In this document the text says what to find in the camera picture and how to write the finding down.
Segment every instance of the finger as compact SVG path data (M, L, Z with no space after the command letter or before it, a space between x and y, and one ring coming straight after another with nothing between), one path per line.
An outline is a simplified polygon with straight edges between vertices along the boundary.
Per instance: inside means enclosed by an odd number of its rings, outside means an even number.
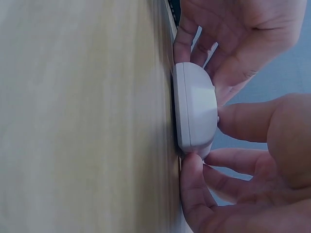
M263 103L237 103L218 108L219 129L233 138L267 142L270 119L282 98Z
M217 100L221 105L233 97L268 62L278 56L283 48L269 40L269 30L253 30L228 56L214 77Z
M212 150L204 162L210 166L227 167L238 173L253 176L257 162L267 155L269 152L266 150L225 148Z
M215 52L213 53L212 57L206 64L204 69L209 74L212 81L216 73L216 70L218 70L219 66L226 59L227 56L228 56L228 53L225 52L220 46L218 46Z
M185 219L194 232L199 232L213 215L211 208L216 202L204 181L202 159L196 154L187 155L182 163L180 192Z
M216 40L203 29L195 46L193 47L190 61L203 67L215 43Z
M175 63L190 61L191 45L198 31L198 27L194 21L181 15L173 45Z
M224 195L231 202L236 202L248 182L229 177L208 165L203 167L205 182L212 190Z

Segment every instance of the hand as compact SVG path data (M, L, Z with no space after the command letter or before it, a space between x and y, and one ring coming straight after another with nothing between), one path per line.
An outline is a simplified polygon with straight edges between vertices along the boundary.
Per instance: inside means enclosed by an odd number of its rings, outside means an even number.
M181 199L195 233L310 232L311 94L219 110L221 131L267 142L267 150L219 149L205 159L188 155L181 170ZM210 166L252 175L244 181ZM234 205L217 206L208 187Z
M298 40L307 0L181 0L174 61L204 65L225 104L268 62ZM191 53L198 26L202 33Z

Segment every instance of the white sensor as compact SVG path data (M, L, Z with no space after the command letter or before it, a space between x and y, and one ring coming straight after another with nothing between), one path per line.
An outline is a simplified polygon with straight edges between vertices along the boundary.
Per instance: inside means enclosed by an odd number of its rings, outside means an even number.
M175 65L173 85L178 145L204 159L217 130L215 87L207 72L190 62Z

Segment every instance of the light wood grain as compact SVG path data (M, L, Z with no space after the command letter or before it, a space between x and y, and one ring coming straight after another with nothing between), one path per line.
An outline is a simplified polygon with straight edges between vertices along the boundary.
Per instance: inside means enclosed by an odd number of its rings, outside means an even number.
M0 232L170 233L162 0L0 1Z

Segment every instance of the rounded white case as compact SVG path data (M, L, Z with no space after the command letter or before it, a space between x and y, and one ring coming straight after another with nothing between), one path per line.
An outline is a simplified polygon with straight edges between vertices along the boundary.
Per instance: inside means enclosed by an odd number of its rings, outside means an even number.
M190 62L175 65L173 87L178 145L204 159L217 130L215 87L207 72Z

